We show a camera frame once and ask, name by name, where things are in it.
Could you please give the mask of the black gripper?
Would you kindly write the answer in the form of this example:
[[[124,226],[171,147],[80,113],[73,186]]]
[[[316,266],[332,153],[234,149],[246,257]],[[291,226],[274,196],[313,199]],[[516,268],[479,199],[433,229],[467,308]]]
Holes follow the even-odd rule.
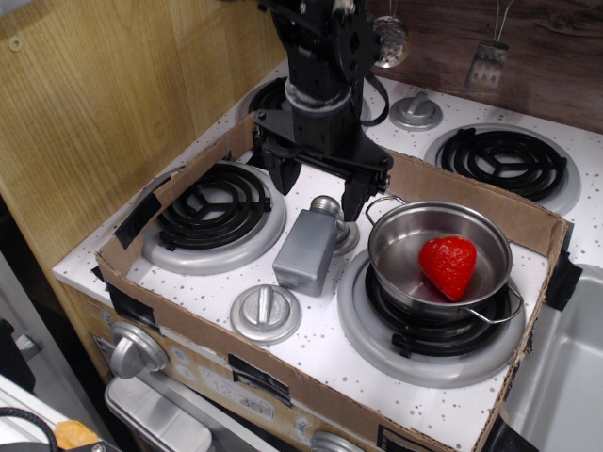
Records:
[[[260,108],[252,119],[263,167],[283,195],[307,163],[345,180],[344,220],[356,221],[367,200],[389,185],[393,160],[365,134],[368,116],[360,96],[334,111]]]

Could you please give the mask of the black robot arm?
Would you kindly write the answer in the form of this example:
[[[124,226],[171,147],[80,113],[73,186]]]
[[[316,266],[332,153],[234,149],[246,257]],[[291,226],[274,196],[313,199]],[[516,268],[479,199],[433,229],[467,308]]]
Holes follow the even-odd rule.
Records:
[[[253,114],[257,154],[287,194],[303,164],[344,180],[341,208],[355,221],[367,200],[389,186],[392,157],[367,137],[361,120],[365,82],[381,53],[362,1],[261,1],[285,48],[288,110]]]

